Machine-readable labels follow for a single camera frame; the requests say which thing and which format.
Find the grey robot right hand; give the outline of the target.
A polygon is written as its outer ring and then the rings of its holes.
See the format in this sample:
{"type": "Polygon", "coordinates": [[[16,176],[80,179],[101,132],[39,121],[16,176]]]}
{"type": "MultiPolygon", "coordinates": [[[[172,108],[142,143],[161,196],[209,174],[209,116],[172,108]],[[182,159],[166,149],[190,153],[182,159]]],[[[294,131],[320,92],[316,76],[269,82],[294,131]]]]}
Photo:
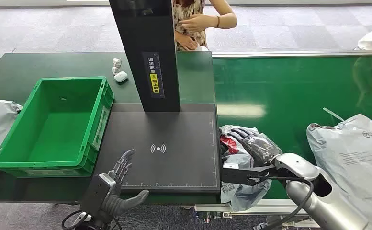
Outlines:
{"type": "Polygon", "coordinates": [[[272,159],[282,154],[282,150],[266,135],[246,128],[233,128],[228,136],[236,139],[253,158],[253,167],[268,166],[272,159]]]}

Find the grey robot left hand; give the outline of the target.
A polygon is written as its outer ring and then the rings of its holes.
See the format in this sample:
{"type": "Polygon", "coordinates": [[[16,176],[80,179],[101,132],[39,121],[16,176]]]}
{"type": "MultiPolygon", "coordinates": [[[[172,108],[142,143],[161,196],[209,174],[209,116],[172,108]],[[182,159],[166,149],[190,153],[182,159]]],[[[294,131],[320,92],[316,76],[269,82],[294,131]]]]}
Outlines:
{"type": "Polygon", "coordinates": [[[130,149],[123,153],[120,159],[116,162],[114,168],[107,173],[107,175],[115,182],[115,186],[103,201],[101,209],[111,216],[117,217],[132,208],[141,205],[149,195],[148,190],[142,190],[134,197],[128,199],[120,198],[122,183],[129,168],[132,166],[131,158],[134,152],[134,149],[130,149]]]}

